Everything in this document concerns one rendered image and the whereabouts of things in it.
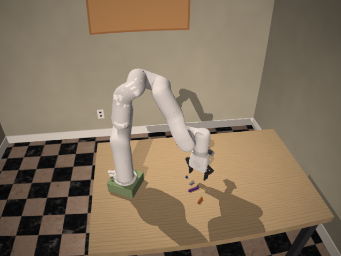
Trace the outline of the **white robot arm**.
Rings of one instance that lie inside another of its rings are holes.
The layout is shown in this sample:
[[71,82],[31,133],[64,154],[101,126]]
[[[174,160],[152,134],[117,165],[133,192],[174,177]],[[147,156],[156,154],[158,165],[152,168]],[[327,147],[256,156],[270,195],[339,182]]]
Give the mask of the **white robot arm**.
[[184,152],[193,150],[194,155],[198,157],[214,155],[214,151],[209,149],[210,131],[206,128],[186,126],[182,109],[171,91],[169,80],[143,69],[134,69],[129,73],[127,82],[118,86],[113,95],[110,146],[115,170],[108,170],[108,174],[121,186],[131,185],[137,179],[130,146],[132,100],[141,96],[145,89],[152,90],[152,97],[180,150]]

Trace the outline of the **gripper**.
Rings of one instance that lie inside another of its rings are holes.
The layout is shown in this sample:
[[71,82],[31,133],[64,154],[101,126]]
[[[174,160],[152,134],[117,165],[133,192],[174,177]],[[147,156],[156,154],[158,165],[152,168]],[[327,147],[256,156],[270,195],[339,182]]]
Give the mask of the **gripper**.
[[209,154],[205,157],[198,157],[194,155],[192,150],[190,157],[186,157],[185,160],[189,167],[189,173],[191,173],[193,169],[196,169],[204,173],[205,174],[203,179],[204,181],[208,178],[208,175],[214,172],[214,170],[209,166],[210,165]]

